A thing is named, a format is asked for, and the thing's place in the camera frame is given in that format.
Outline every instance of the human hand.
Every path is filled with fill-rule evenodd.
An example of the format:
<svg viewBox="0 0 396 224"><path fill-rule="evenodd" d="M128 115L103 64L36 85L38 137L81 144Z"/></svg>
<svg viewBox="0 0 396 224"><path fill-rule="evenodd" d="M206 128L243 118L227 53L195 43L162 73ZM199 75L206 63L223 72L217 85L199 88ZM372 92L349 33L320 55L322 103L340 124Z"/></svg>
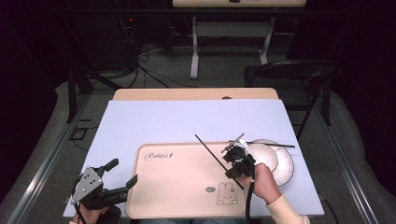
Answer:
<svg viewBox="0 0 396 224"><path fill-rule="evenodd" d="M254 167L254 171L254 194L264 199L267 204L273 203L282 195L282 193L275 182L272 172L264 163L257 164ZM251 177L240 176L236 178L236 180L245 186L249 186Z"/></svg>
<svg viewBox="0 0 396 224"><path fill-rule="evenodd" d="M89 210L84 206L84 204L80 205L79 211L85 219L87 224L95 224L100 215L103 215L107 211L108 207L104 207L99 210ZM75 214L73 217L73 222L78 223L78 220L81 219L78 217L78 214Z"/></svg>

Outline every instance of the dark background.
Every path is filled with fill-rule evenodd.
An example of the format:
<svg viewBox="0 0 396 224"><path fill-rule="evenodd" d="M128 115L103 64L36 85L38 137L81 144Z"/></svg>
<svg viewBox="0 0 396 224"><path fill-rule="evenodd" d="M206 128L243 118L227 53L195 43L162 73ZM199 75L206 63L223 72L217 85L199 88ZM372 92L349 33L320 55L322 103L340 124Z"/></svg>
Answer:
<svg viewBox="0 0 396 224"><path fill-rule="evenodd" d="M59 18L44 14L29 1L0 4L2 201L50 119L55 88L67 80L71 68L68 56L80 63L90 63L90 58ZM378 180L396 195L392 179L396 172L395 1L308 0L306 7L351 9L350 18L301 19L288 58L342 63L344 73L332 89L356 121L366 160Z"/></svg>

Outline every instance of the sleeve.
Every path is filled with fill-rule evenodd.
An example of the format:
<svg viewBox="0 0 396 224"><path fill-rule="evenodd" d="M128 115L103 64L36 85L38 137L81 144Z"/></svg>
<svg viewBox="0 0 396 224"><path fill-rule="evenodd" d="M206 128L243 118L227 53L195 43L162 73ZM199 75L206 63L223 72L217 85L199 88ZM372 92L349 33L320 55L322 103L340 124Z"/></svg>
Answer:
<svg viewBox="0 0 396 224"><path fill-rule="evenodd" d="M275 202L266 207L276 224L309 224L307 216L300 216L289 204L288 199L282 194Z"/></svg>

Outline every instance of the chair backrest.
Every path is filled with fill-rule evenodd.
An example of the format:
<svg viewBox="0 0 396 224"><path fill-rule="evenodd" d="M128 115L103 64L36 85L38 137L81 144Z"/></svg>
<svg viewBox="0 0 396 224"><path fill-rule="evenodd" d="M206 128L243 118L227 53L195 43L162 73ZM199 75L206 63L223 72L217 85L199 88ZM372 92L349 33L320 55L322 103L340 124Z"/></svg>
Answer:
<svg viewBox="0 0 396 224"><path fill-rule="evenodd" d="M341 65L329 60L286 60L266 63L257 67L245 83L251 87L256 77L315 80L316 84L331 80L341 74Z"/></svg>

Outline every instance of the table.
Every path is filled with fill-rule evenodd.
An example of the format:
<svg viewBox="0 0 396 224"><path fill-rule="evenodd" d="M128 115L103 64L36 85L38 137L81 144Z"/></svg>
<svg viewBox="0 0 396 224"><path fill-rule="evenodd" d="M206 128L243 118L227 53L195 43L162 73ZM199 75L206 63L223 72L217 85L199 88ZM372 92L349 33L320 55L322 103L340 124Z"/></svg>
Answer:
<svg viewBox="0 0 396 224"><path fill-rule="evenodd" d="M306 0L241 0L232 3L228 0L173 0L173 7L303 7ZM265 37L259 49L261 64L268 63L266 58L275 18L266 21L198 21L192 17L192 61L191 78L198 78L198 36L249 36Z"/></svg>
<svg viewBox="0 0 396 224"><path fill-rule="evenodd" d="M105 188L115 189L132 177L136 151L146 143L196 142L192 133L217 141L238 136L241 130L246 139L265 136L296 146L289 151L295 167L293 178L281 190L298 213L323 215L286 109L273 89L118 90L107 106L83 167L98 167L118 158L120 164L103 177ZM270 216L263 200L254 196L251 204L252 217ZM125 204L118 207L127 217ZM67 205L64 216L74 213Z"/></svg>

